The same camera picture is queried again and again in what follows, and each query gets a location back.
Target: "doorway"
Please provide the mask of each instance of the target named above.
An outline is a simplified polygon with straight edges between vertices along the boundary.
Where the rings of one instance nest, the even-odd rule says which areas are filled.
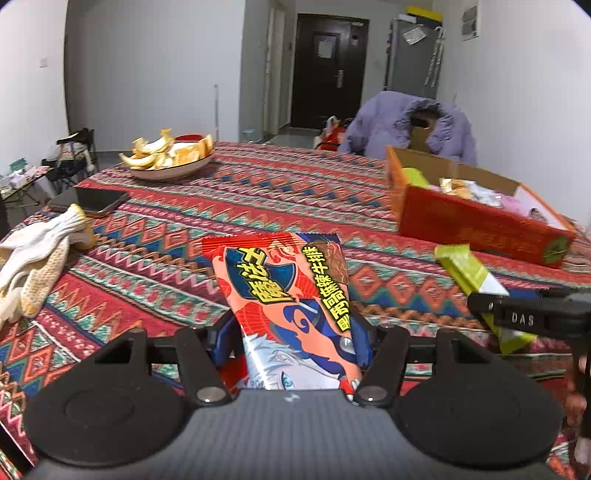
[[[322,128],[361,105],[369,20],[299,14],[291,126]]]
[[[285,33],[285,12],[272,7],[267,30],[267,55],[265,57],[265,90],[263,96],[264,135],[279,133],[281,108],[281,73],[283,63],[283,42]]]

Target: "patterned tablecloth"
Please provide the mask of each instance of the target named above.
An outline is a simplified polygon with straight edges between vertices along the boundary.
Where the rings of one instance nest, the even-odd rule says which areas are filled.
[[[81,186],[125,189],[131,199],[95,220],[97,247],[71,254],[38,317],[0,337],[0,422],[33,459],[22,429],[28,397],[126,330],[170,335],[184,325],[214,322],[227,309],[200,251],[204,235],[336,232],[349,267],[351,298],[372,321],[388,316],[423,336],[451,326],[498,352],[495,338],[471,317],[465,296],[435,262],[434,244],[396,234],[383,161],[221,143],[198,176],[174,184],[135,180],[115,167]],[[42,211],[27,223],[53,215]],[[591,275],[478,257],[506,287],[591,286]],[[563,344],[539,339],[508,360],[560,396],[558,379],[569,362]],[[180,387],[175,367],[162,365],[155,372]],[[416,365],[407,374],[419,381],[430,369]],[[572,440],[573,432],[565,430],[549,460],[567,476]],[[16,475],[2,455],[0,465],[9,477]]]

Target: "purple puffer jacket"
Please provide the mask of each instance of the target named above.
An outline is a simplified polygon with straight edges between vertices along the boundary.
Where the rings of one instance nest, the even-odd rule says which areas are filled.
[[[364,104],[349,125],[339,152],[385,158],[387,145],[408,148],[411,115],[429,108],[441,114],[427,138],[431,151],[440,157],[476,165],[476,147],[466,115],[435,100],[399,92],[379,92]]]

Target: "red box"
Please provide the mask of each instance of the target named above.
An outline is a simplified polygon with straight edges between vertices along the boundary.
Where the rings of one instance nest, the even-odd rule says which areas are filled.
[[[548,225],[517,213],[407,184],[402,168],[421,170],[432,184],[440,178],[473,180],[536,208]],[[470,244],[473,250],[559,267],[576,233],[527,186],[482,168],[414,150],[387,147],[392,214],[403,236],[439,244]]]

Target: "hand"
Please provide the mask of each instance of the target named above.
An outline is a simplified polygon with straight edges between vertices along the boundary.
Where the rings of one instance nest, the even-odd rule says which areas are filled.
[[[587,357],[582,355],[579,358],[579,371],[585,373],[585,365],[587,363]],[[581,422],[583,413],[587,408],[587,400],[583,395],[576,392],[576,383],[574,381],[573,364],[571,363],[566,371],[567,388],[569,389],[569,396],[566,397],[566,420],[569,425],[578,425]]]

